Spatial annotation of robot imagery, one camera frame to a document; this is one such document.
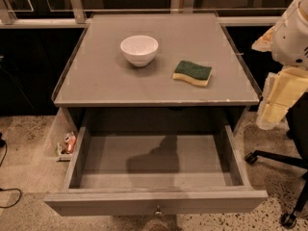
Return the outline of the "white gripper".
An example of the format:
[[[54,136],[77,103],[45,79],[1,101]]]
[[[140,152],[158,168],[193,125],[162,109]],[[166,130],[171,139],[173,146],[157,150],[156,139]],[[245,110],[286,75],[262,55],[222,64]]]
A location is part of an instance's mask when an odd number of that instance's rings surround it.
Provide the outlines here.
[[[283,65],[308,66],[308,3],[295,0],[251,48],[270,52],[275,61]],[[285,66],[266,79],[259,105],[256,125],[262,130],[277,126],[298,99],[308,90],[308,71]]]

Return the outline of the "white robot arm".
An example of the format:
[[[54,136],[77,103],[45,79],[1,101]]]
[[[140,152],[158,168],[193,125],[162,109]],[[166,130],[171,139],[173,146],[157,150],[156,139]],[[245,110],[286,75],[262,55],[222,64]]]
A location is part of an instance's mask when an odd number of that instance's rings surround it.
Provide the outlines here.
[[[270,130],[308,90],[308,0],[294,0],[251,48],[270,52],[283,65],[266,78],[257,112],[257,126]]]

